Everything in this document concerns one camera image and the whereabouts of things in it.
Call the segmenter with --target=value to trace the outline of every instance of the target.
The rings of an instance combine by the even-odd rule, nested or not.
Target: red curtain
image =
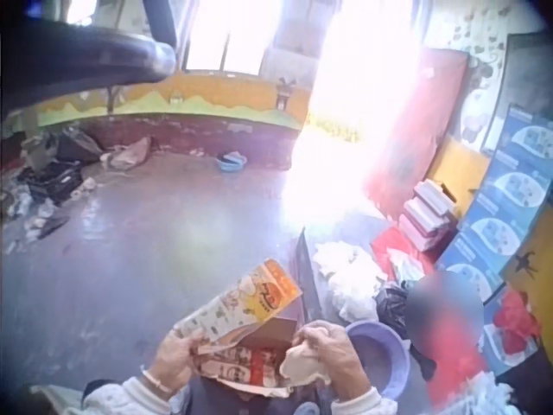
[[[422,48],[418,78],[386,142],[365,194],[385,216],[397,220],[413,188],[427,174],[461,90],[467,54]]]

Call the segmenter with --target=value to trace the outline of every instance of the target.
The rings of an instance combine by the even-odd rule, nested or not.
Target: white sweater
[[[82,411],[70,410],[64,415],[168,415],[169,403],[158,398],[137,378],[123,385],[105,385],[88,395]],[[396,415],[397,403],[382,398],[373,387],[363,396],[348,402],[334,402],[333,415]]]

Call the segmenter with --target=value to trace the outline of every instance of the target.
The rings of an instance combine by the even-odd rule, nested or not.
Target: concrete floor
[[[126,175],[94,166],[100,187],[62,208],[64,227],[3,256],[6,389],[124,380],[176,320],[268,257],[286,267],[302,226],[332,227],[353,186],[336,149],[313,158],[314,140],[289,172],[222,174],[213,159],[173,154]],[[5,226],[4,250],[22,235],[21,221]]]

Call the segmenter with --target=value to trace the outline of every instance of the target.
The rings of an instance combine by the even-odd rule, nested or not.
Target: blue poster
[[[493,318],[501,310],[503,297],[507,289],[504,288],[489,303],[484,305],[484,330],[478,341],[478,349],[490,370],[496,376],[518,366],[537,351],[537,345],[529,340],[526,349],[515,354],[507,354],[504,349],[503,329],[493,323]]]
[[[480,294],[482,303],[503,283],[501,277],[468,245],[462,233],[449,244],[448,249],[436,262],[435,268],[438,271],[451,271],[466,277]]]
[[[509,107],[498,149],[553,178],[553,121]]]
[[[496,274],[506,267],[530,231],[482,193],[476,195],[459,228]]]
[[[517,223],[530,228],[548,196],[551,179],[529,164],[497,150],[480,185],[489,197]]]

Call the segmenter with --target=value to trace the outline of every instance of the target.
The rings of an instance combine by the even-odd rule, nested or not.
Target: hand
[[[144,376],[141,378],[142,383],[162,399],[169,399],[180,391],[196,372],[195,349],[202,339],[202,330],[183,338],[178,329],[172,329],[159,345],[148,373],[172,393],[164,393]]]
[[[371,389],[371,382],[343,327],[321,320],[311,322],[296,333],[292,345],[304,341],[319,353],[341,401],[358,398]]]

